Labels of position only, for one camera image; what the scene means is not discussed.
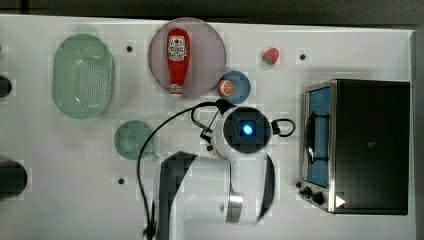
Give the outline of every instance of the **green cup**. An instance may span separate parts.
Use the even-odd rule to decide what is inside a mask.
[[[152,128],[144,122],[137,120],[128,121],[116,130],[114,138],[115,148],[122,157],[129,160],[137,160],[141,148],[152,132]],[[153,160],[157,160],[158,156],[154,153],[155,145],[156,139],[153,137],[144,149],[141,158],[152,155]]]

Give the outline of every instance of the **small red object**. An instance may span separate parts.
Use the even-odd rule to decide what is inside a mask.
[[[264,62],[268,65],[274,65],[277,62],[279,56],[280,51],[278,51],[276,48],[271,48],[264,53],[262,60],[264,60]]]
[[[182,29],[174,28],[168,33],[169,92],[181,96],[190,63],[190,37]]]

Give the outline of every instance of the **dark background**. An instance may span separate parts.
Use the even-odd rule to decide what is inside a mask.
[[[0,13],[414,29],[415,204],[424,239],[424,0],[0,0]]]

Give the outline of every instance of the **oven window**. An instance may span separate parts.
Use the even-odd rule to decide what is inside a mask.
[[[307,181],[327,188],[330,89],[322,88],[309,94]]]

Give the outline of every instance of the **small bowl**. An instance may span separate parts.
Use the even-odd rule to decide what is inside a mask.
[[[219,83],[225,80],[230,81],[234,85],[234,91],[229,96],[221,93],[219,90]],[[246,100],[250,94],[250,90],[251,86],[249,78],[247,78],[246,75],[239,71],[231,71],[224,74],[217,84],[217,91],[219,96],[232,104],[239,104]]]
[[[126,122],[116,130],[114,138],[115,148],[122,157],[137,160],[141,148],[152,132],[152,128],[144,122],[137,120]],[[155,145],[156,140],[153,137],[141,157],[144,158],[152,154],[153,159],[157,159],[157,155],[153,152]]]

